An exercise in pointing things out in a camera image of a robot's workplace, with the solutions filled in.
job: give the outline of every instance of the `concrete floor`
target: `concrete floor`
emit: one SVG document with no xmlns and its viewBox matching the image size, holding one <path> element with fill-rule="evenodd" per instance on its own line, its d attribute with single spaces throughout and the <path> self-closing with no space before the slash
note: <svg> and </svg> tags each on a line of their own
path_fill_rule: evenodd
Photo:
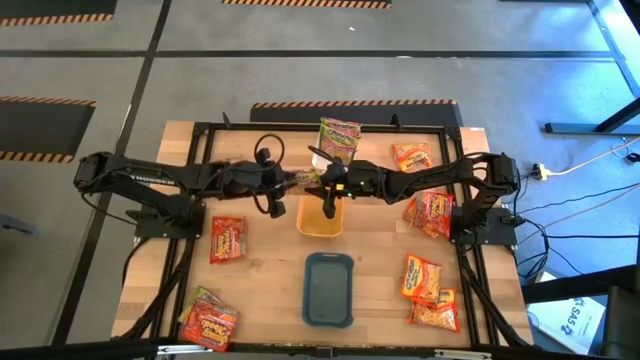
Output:
<svg viewBox="0 0 640 360">
<path fill-rule="evenodd" d="M 619 17 L 619 4 L 598 4 L 603 14 Z M 109 23 L 2 29 L 0 49 L 145 50 L 161 5 L 161 0 L 121 0 Z M 160 49 L 606 51 L 607 46 L 583 4 L 405 0 L 385 12 L 181 0 L 174 1 Z M 632 68 L 640 68 L 640 57 L 625 54 Z M 0 92 L 96 100 L 81 157 L 113 149 L 141 64 L 141 59 L 0 59 Z M 234 122 L 248 121 L 250 106 L 258 101 L 403 98 L 457 99 L 465 126 L 486 128 L 491 149 L 515 157 L 524 171 L 534 162 L 562 170 L 620 143 L 615 137 L 549 136 L 540 128 L 548 121 L 597 123 L 633 96 L 609 60 L 156 59 L 126 155 L 155 159 L 167 120 L 220 121 L 225 111 Z M 48 341 L 90 216 L 71 184 L 75 169 L 74 164 L 0 162 L 0 212 L 38 227 L 33 236 L 0 232 L 0 348 Z M 531 181 L 519 207 L 628 185 L 639 175 L 638 165 L 609 156 L 549 182 Z M 546 224 L 606 198 L 528 216 Z M 634 205 L 639 200 L 640 193 L 632 192 L 549 233 L 638 233 Z M 133 207 L 117 199 L 110 211 L 122 214 Z M 520 239 L 531 231 L 517 229 Z M 105 222 L 70 341 L 108 339 L 132 236 L 128 225 Z M 583 272 L 630 264 L 636 254 L 633 240 L 558 239 L 552 246 Z M 541 248 L 536 237 L 517 257 Z M 574 274 L 555 255 L 547 267 Z"/>
</svg>

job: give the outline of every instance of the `black cable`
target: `black cable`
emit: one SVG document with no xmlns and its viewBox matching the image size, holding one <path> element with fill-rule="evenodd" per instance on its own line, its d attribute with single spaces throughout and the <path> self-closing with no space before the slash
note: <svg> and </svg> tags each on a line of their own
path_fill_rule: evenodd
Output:
<svg viewBox="0 0 640 360">
<path fill-rule="evenodd" d="M 522 178 L 520 177 L 520 169 L 516 167 L 516 171 L 518 172 L 518 191 L 516 191 L 516 196 L 513 198 L 513 213 L 518 215 L 518 195 L 520 195 L 520 189 L 522 189 Z"/>
<path fill-rule="evenodd" d="M 542 225 L 540 225 L 538 223 L 535 223 L 535 222 L 533 222 L 533 221 L 531 221 L 529 219 L 524 219 L 523 218 L 523 220 L 525 222 L 528 222 L 529 224 L 535 226 L 536 228 L 538 228 L 538 230 L 540 230 L 540 234 L 541 234 L 541 236 L 542 236 L 542 238 L 544 240 L 544 248 L 545 248 L 544 252 L 541 252 L 541 253 L 538 253 L 536 255 L 533 255 L 533 256 L 531 256 L 531 257 L 529 257 L 529 258 L 527 258 L 525 260 L 522 260 L 522 261 L 520 261 L 520 262 L 518 262 L 516 264 L 516 268 L 518 268 L 523 263 L 525 263 L 527 261 L 530 261 L 530 260 L 533 260 L 533 259 L 535 259 L 537 257 L 540 257 L 536 261 L 536 263 L 533 264 L 531 269 L 529 269 L 529 271 L 526 274 L 523 275 L 523 274 L 518 272 L 518 275 L 520 275 L 521 277 L 524 277 L 525 279 L 528 279 L 530 277 L 538 275 L 538 273 L 540 273 L 540 271 L 542 271 L 544 269 L 544 267 L 547 264 L 547 261 L 549 259 L 549 248 L 550 248 L 550 246 L 549 246 L 549 239 L 547 238 L 547 232 L 546 232 L 544 226 L 542 226 Z"/>
<path fill-rule="evenodd" d="M 474 231 L 473 232 L 473 236 L 474 236 L 473 244 L 471 244 L 471 246 L 469 246 L 468 249 L 464 249 L 464 252 L 469 252 L 469 251 L 475 249 L 476 246 L 478 246 L 478 243 L 480 242 L 479 239 L 478 239 L 478 232 Z"/>
<path fill-rule="evenodd" d="M 523 210 L 523 211 L 520 212 L 520 214 L 523 214 L 523 213 L 526 213 L 526 212 L 529 212 L 529 211 L 533 211 L 533 210 L 544 209 L 544 208 L 547 208 L 549 206 L 564 205 L 564 204 L 566 204 L 568 202 L 572 202 L 572 201 L 580 201 L 580 200 L 588 199 L 588 198 L 591 198 L 591 197 L 597 197 L 597 196 L 601 196 L 601 195 L 606 195 L 606 194 L 614 192 L 614 191 L 626 190 L 626 189 L 629 189 L 629 188 L 632 188 L 632 187 L 638 186 L 638 185 L 640 185 L 640 183 L 635 183 L 635 184 L 628 185 L 628 186 L 625 186 L 625 187 L 603 191 L 603 192 L 597 193 L 597 194 L 585 195 L 585 196 L 577 198 L 577 199 L 569 199 L 569 200 L 565 200 L 565 201 L 562 201 L 562 202 L 559 202 L 559 203 L 550 203 L 550 204 L 546 204 L 546 205 L 543 205 L 543 206 L 536 206 L 536 207 L 532 207 L 530 209 Z"/>
<path fill-rule="evenodd" d="M 258 211 L 263 214 L 269 214 L 269 207 L 267 206 L 267 209 L 265 209 L 262 207 L 262 205 L 260 205 L 260 201 L 258 200 L 258 196 L 256 195 L 255 191 L 251 195 L 253 196 L 253 202 L 256 204 Z"/>
<path fill-rule="evenodd" d="M 140 249 L 142 245 L 144 245 L 147 241 L 149 241 L 149 239 L 150 238 L 141 238 L 140 242 L 136 244 L 136 246 L 134 246 L 133 249 L 131 249 L 129 256 L 127 256 L 127 259 L 124 261 L 124 267 L 122 268 L 122 286 L 123 287 L 124 287 L 124 281 L 127 279 L 127 271 L 129 270 L 129 262 L 131 261 L 131 258 L 133 258 L 133 255 L 136 254 L 138 249 Z"/>
<path fill-rule="evenodd" d="M 562 258 L 562 260 L 564 260 L 564 261 L 567 263 L 567 265 L 569 265 L 569 266 L 570 266 L 570 267 L 571 267 L 575 272 L 577 272 L 577 273 L 578 273 L 578 274 L 580 274 L 580 275 L 584 275 L 584 273 L 583 273 L 582 271 L 580 271 L 580 270 L 576 269 L 576 267 L 575 267 L 575 266 L 573 266 L 573 264 L 571 263 L 571 261 L 567 260 L 567 258 L 566 258 L 566 257 L 564 257 L 564 255 L 560 254 L 559 252 L 557 252 L 557 251 L 556 251 L 554 248 L 552 248 L 552 247 L 549 247 L 549 249 L 550 249 L 551 251 L 553 251 L 554 253 L 556 253 L 558 256 L 560 256 L 560 257 Z"/>
<path fill-rule="evenodd" d="M 132 221 L 129 221 L 129 220 L 124 219 L 124 218 L 121 218 L 121 217 L 119 217 L 119 216 L 115 216 L 115 215 L 109 214 L 108 212 L 106 212 L 106 211 L 104 211 L 104 210 L 102 210 L 102 209 L 98 208 L 97 206 L 93 205 L 93 204 L 91 203 L 91 201 L 89 201 L 89 200 L 86 198 L 86 196 L 87 196 L 87 194 L 83 194 L 83 193 L 81 193 L 81 194 L 80 194 L 80 197 L 82 198 L 82 200 L 83 200 L 85 203 L 87 203 L 87 205 L 91 206 L 95 211 L 97 211 L 97 212 L 99 212 L 99 213 L 102 213 L 102 214 L 104 214 L 104 215 L 106 215 L 106 216 L 108 216 L 108 217 L 110 217 L 110 218 L 113 218 L 113 219 L 116 219 L 116 220 L 120 220 L 120 221 L 122 221 L 122 222 L 124 222 L 124 223 L 127 223 L 127 224 L 129 224 L 129 225 L 138 226 L 138 224 L 136 224 L 136 223 L 134 223 L 134 222 L 132 222 Z"/>
<path fill-rule="evenodd" d="M 547 235 L 549 239 L 637 239 L 638 235 Z"/>
<path fill-rule="evenodd" d="M 278 158 L 278 161 L 276 161 L 273 165 L 269 166 L 269 167 L 265 167 L 262 168 L 260 170 L 239 170 L 239 169 L 234 169 L 233 166 L 229 166 L 225 169 L 222 169 L 220 171 L 218 171 L 217 173 L 211 175 L 207 181 L 205 181 L 204 186 L 202 187 L 202 190 L 200 190 L 200 192 L 198 194 L 196 194 L 196 198 L 199 198 L 202 193 L 204 193 L 207 190 L 207 187 L 211 184 L 211 182 L 213 180 L 215 180 L 218 176 L 224 174 L 226 171 L 229 170 L 235 170 L 235 171 L 241 171 L 241 172 L 245 172 L 245 173 L 257 173 L 257 172 L 266 172 L 269 170 L 273 170 L 276 166 L 280 165 L 280 163 L 282 162 L 282 160 L 284 159 L 284 152 L 285 152 L 285 145 L 284 145 L 284 141 L 282 141 L 282 138 L 279 137 L 276 134 L 264 134 L 262 135 L 262 137 L 260 137 L 260 139 L 258 139 L 258 141 L 256 142 L 256 145 L 253 147 L 253 156 L 254 158 L 256 157 L 256 155 L 258 154 L 258 147 L 260 146 L 260 143 L 262 143 L 262 141 L 266 138 L 272 137 L 276 140 L 278 140 L 278 142 L 280 143 L 280 146 L 282 147 L 282 152 L 280 153 L 280 157 Z"/>
</svg>

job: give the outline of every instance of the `yellow bowl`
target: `yellow bowl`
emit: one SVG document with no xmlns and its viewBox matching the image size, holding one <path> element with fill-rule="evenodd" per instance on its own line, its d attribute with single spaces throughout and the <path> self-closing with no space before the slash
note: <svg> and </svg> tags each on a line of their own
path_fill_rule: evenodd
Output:
<svg viewBox="0 0 640 360">
<path fill-rule="evenodd" d="M 342 234 L 342 199 L 336 199 L 336 215 L 327 219 L 322 212 L 322 199 L 301 196 L 296 226 L 298 231 L 308 236 L 335 237 Z"/>
</svg>

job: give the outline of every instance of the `chip bag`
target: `chip bag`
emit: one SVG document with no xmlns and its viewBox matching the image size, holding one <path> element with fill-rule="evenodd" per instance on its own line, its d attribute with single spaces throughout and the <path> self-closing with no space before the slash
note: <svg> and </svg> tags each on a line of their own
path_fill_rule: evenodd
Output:
<svg viewBox="0 0 640 360">
<path fill-rule="evenodd" d="M 320 122 L 322 123 L 322 125 L 326 125 L 332 129 L 336 129 L 353 137 L 360 137 L 360 124 L 358 123 L 331 118 L 320 118 Z"/>
<path fill-rule="evenodd" d="M 247 254 L 247 224 L 244 218 L 214 216 L 209 263 L 236 259 Z"/>
<path fill-rule="evenodd" d="M 444 235 L 448 239 L 453 198 L 450 194 L 421 191 L 409 202 L 403 218 L 433 238 Z"/>
<path fill-rule="evenodd" d="M 331 124 L 321 124 L 318 145 L 320 150 L 331 157 L 339 158 L 344 165 L 348 165 L 356 153 L 360 136 L 354 136 L 342 130 L 342 128 L 338 129 Z"/>
<path fill-rule="evenodd" d="M 196 300 L 184 324 L 182 337 L 209 349 L 224 352 L 229 347 L 237 318 L 237 312 L 204 300 Z"/>
<path fill-rule="evenodd" d="M 215 294 L 203 288 L 202 286 L 198 286 L 195 293 L 191 296 L 189 301 L 187 301 L 187 304 L 189 305 L 186 308 L 184 308 L 184 310 L 182 310 L 182 312 L 180 313 L 180 316 L 178 317 L 179 322 L 184 323 L 187 315 L 189 315 L 189 312 L 191 311 L 191 308 L 193 307 L 193 304 L 196 302 L 196 300 L 204 300 L 212 304 L 227 306 Z"/>
<path fill-rule="evenodd" d="M 288 195 L 308 195 L 304 189 L 318 188 L 322 186 L 322 183 L 320 182 L 320 175 L 318 175 L 316 169 L 299 170 L 294 172 L 295 175 L 291 182 L 294 183 L 295 186 L 286 190 Z"/>
<path fill-rule="evenodd" d="M 440 289 L 440 298 L 435 307 L 416 302 L 411 303 L 409 324 L 432 325 L 460 332 L 455 289 Z"/>
<path fill-rule="evenodd" d="M 431 167 L 431 153 L 427 143 L 393 144 L 393 157 L 402 171 L 421 170 Z"/>
<path fill-rule="evenodd" d="M 407 270 L 402 284 L 402 295 L 411 301 L 434 306 L 440 295 L 441 266 L 413 254 L 407 254 Z"/>
</svg>

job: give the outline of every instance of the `table leg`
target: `table leg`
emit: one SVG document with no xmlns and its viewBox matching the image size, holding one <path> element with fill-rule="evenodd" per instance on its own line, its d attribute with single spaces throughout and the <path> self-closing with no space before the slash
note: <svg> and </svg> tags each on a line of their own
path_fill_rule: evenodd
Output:
<svg viewBox="0 0 640 360">
<path fill-rule="evenodd" d="M 623 125 L 638 115 L 640 115 L 640 98 L 598 125 L 547 123 L 544 129 L 549 134 L 640 136 L 640 125 Z"/>
</svg>

